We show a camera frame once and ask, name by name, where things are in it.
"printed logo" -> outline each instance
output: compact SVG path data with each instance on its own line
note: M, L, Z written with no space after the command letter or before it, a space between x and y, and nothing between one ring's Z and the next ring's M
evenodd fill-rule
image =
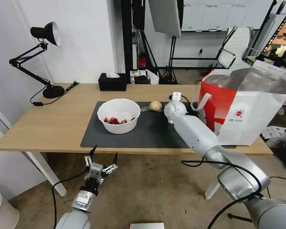
M236 112L234 113L234 117L242 118L243 114L244 114L244 110L236 110Z

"black desk lamp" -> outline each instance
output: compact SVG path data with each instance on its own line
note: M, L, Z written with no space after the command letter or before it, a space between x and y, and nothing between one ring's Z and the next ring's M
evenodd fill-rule
M37 38L38 41L41 41L37 46L30 49L29 51L21 54L20 56L17 56L16 58L10 59L10 65L12 65L15 68L18 68L20 71L28 74L29 76L33 77L34 79L38 80L39 82L43 83L46 86L46 89L43 91L43 95L47 99L57 98L62 95L64 95L64 88L61 86L54 86L51 84L49 80L46 80L40 76L35 75L34 73L30 72L29 70L23 68L21 64L24 62L27 62L28 60L32 59L33 57L43 53L48 48L48 43L44 41L44 39L47 39L50 43L56 46L60 46L60 36L58 27L55 22L48 23L44 28L39 27L32 27L31 28L31 34L33 37ZM42 48L41 51L31 55L31 56L24 56L31 51Z

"black desk mat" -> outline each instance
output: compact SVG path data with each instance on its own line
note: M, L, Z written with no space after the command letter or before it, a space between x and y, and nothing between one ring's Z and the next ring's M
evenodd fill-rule
M126 134L108 132L98 119L97 111L104 102L97 102L80 144L83 148L172 148L186 149L188 146L175 131L174 125L167 122L164 112L141 112L136 127ZM150 102L136 102L141 108Z

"white chair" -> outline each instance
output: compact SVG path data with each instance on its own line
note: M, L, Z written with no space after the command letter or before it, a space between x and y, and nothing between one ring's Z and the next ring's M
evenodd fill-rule
M218 54L218 62L227 69L237 70L250 68L251 65L242 60L252 36L250 28L228 28L228 34Z

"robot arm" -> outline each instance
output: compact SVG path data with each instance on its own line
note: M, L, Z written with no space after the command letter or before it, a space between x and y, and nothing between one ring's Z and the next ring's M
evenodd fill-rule
M260 181L262 190L265 189L270 184L267 175L244 154L232 153L223 148L216 135L199 118L186 115L186 107L179 102L178 95L181 94L174 92L173 100L165 106L164 114L169 122L174 124L175 130L189 148L203 156L206 161L232 163L249 170ZM222 164L212 166L225 169L218 176L218 181L233 200L258 189L256 180L245 171Z
M262 190L270 184L268 176L248 157L241 153L232 153L221 145L216 135L195 116L186 115L186 107L179 102L181 93L174 92L172 101L164 108L169 123L193 151L206 161L226 162L239 165L252 172L259 180ZM218 176L218 182L233 199L238 200L258 189L252 176L235 167L211 164L224 169ZM254 226L258 229L286 229L286 201L253 197L243 202L247 207Z
M85 175L85 184L81 186L77 196L73 199L71 207L72 212L65 213L54 229L90 229L91 223L88 220L87 213L91 213L91 207L98 196L99 185L103 183L104 178L114 172L118 166L118 153L115 154L112 165L105 166L92 162L96 146L85 156L87 174Z

